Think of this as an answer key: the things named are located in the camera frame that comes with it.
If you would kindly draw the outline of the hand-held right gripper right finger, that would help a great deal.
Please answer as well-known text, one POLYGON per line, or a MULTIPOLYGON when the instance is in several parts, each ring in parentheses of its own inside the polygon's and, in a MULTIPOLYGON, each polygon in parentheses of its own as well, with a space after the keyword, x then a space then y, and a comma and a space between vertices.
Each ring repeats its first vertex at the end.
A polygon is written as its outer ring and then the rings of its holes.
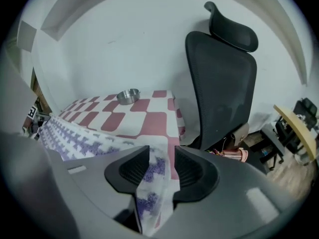
POLYGON ((181 187, 159 239, 269 239, 299 202, 254 166, 188 147, 175 148, 181 187))

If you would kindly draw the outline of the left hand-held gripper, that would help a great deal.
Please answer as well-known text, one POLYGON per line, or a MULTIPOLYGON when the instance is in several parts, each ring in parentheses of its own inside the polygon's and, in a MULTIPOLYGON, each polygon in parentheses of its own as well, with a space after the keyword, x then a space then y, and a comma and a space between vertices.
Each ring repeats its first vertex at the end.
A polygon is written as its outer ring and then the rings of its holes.
POLYGON ((23 136, 38 140, 41 127, 45 125, 50 118, 50 115, 40 112, 38 108, 33 105, 22 126, 23 136))

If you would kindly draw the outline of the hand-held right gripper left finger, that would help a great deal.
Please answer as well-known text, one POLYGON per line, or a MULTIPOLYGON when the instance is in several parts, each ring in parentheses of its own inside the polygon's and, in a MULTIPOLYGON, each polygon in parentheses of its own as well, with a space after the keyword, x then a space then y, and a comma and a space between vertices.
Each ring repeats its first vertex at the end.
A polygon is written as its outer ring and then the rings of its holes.
POLYGON ((97 209, 114 220, 138 215, 137 188, 149 167, 148 145, 84 159, 63 161, 50 154, 52 168, 70 179, 97 209))

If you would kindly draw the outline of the purple white checkered cloth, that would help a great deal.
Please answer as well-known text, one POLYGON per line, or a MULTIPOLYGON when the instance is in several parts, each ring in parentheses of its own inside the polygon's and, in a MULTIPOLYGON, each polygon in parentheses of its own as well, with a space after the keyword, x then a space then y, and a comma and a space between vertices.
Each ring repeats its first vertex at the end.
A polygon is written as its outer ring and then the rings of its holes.
POLYGON ((163 136, 142 135, 137 139, 113 136, 81 127, 52 116, 39 130, 44 147, 57 151, 64 161, 95 156, 111 156, 129 148, 148 145, 149 166, 137 189, 138 217, 142 233, 153 236, 173 214, 173 195, 180 190, 174 157, 168 154, 163 136))

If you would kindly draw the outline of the pink vase with flowers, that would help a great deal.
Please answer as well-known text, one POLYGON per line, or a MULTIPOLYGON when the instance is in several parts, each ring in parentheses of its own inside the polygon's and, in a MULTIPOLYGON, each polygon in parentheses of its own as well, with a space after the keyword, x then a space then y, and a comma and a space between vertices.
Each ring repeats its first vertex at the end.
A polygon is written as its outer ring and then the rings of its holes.
POLYGON ((219 155, 223 157, 227 157, 230 159, 238 160, 242 163, 245 163, 248 158, 248 151, 243 148, 238 148, 236 150, 223 150, 221 152, 217 151, 216 149, 213 149, 212 151, 209 151, 209 153, 214 155, 219 155))

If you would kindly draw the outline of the black metal rack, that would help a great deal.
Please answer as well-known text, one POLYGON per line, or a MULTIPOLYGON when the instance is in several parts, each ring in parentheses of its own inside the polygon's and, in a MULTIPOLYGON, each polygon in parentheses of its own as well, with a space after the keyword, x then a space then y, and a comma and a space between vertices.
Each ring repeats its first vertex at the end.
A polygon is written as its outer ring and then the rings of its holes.
POLYGON ((280 158, 280 164, 284 162, 283 157, 285 154, 285 147, 278 140, 277 135, 271 125, 268 124, 263 126, 260 130, 260 134, 262 136, 262 140, 252 145, 250 149, 253 152, 262 152, 263 149, 270 146, 271 151, 267 152, 267 154, 263 154, 263 156, 260 158, 260 161, 262 164, 267 164, 269 160, 273 159, 273 165, 269 167, 269 170, 273 171, 276 166, 277 157, 280 158))

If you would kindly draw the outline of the red white checked tablecloth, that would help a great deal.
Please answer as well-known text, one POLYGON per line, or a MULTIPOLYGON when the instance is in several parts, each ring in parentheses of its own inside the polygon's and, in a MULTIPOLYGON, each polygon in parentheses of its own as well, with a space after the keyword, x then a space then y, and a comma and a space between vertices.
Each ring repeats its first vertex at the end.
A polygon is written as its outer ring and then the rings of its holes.
POLYGON ((174 95, 169 90, 143 92, 130 105, 120 105, 116 95, 74 101, 60 118, 81 127, 123 138, 163 136, 168 154, 174 157, 185 132, 183 118, 174 95))

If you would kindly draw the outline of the yellow wooden desk board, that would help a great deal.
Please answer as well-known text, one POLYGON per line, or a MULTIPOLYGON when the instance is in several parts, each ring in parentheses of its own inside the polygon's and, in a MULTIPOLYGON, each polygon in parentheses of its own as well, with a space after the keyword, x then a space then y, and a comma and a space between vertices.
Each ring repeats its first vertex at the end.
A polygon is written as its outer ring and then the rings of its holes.
POLYGON ((317 145, 315 138, 307 129, 306 125, 292 110, 285 107, 279 107, 277 105, 274 105, 273 107, 298 136, 307 151, 310 161, 314 161, 317 155, 317 145))

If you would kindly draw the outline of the round metal ashtray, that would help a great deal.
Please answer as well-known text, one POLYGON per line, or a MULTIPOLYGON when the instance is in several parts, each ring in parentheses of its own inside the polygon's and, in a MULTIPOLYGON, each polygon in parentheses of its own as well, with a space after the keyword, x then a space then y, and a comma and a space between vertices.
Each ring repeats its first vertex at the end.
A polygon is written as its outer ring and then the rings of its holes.
POLYGON ((120 105, 130 105, 140 99, 140 91, 138 89, 128 89, 121 91, 116 97, 120 105))

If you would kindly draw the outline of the black mesh office chair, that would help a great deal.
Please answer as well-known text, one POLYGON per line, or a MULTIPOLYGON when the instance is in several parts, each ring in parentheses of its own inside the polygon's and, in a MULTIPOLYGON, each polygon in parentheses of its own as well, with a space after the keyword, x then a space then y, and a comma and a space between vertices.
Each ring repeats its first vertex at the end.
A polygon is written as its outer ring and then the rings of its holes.
POLYGON ((257 75, 251 53, 258 48, 258 37, 251 28, 223 16, 214 2, 204 7, 210 12, 210 33, 192 31, 185 39, 200 120, 200 134, 190 147, 237 147, 249 131, 257 75))

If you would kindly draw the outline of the black padded chair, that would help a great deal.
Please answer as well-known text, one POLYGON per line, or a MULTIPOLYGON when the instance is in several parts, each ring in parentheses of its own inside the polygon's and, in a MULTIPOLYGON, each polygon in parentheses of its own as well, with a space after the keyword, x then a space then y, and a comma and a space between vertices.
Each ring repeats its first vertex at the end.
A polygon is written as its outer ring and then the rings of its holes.
POLYGON ((309 131, 317 124, 317 107, 308 98, 303 98, 296 102, 294 113, 301 115, 304 118, 304 122, 309 131))

